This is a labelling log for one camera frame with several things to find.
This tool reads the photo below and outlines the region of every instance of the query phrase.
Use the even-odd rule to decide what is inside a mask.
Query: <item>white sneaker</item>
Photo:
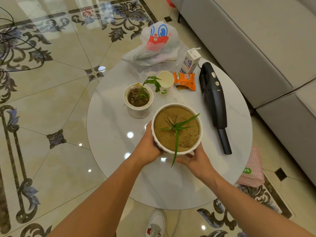
[[[156,209],[149,218],[149,223],[145,232],[146,237],[163,237],[166,228],[165,213]]]

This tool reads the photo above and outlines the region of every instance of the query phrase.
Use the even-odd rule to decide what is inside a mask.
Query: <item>person's right hand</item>
[[[176,158],[176,162],[188,167],[192,174],[202,182],[213,177],[217,172],[207,157],[202,143],[193,151],[194,155],[182,155]]]

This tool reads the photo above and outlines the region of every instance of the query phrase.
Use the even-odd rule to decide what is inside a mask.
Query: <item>white marble table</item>
[[[97,164],[106,177],[109,177],[133,152],[144,134],[145,125],[158,108],[166,103],[178,102],[201,113],[202,143],[205,152],[221,176],[231,184],[237,181],[246,166],[251,149],[250,114],[242,94],[233,81],[217,66],[212,66],[223,86],[227,109],[227,135],[233,154],[223,153],[217,131],[207,115],[198,81],[198,67],[195,69],[197,91],[178,91],[173,86],[166,96],[154,93],[152,112],[144,119],[135,119],[127,112],[123,94],[129,85],[141,82],[142,78],[130,71],[128,63],[121,61],[103,77],[93,93],[88,110],[89,144]],[[155,208],[183,210],[204,205],[216,198],[213,192],[196,179],[185,166],[175,163],[171,168],[172,157],[167,157],[170,156],[165,154],[144,167],[130,194],[132,199]]]

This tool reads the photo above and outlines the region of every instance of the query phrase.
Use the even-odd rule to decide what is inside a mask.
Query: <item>potted plant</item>
[[[191,108],[171,103],[161,107],[152,120],[152,134],[157,146],[167,153],[174,154],[172,166],[177,155],[195,150],[202,139],[202,124]]]
[[[154,84],[155,92],[159,92],[161,85],[157,81],[158,79],[155,76],[149,76],[143,84],[132,84],[126,89],[124,101],[132,117],[144,118],[149,114],[154,94],[146,84]]]

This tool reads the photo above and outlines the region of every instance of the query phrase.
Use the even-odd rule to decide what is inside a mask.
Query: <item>person's left hand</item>
[[[151,121],[146,126],[146,132],[132,155],[137,158],[140,163],[145,166],[152,163],[159,155],[162,155],[163,151],[156,147],[154,143],[154,137],[151,132]]]

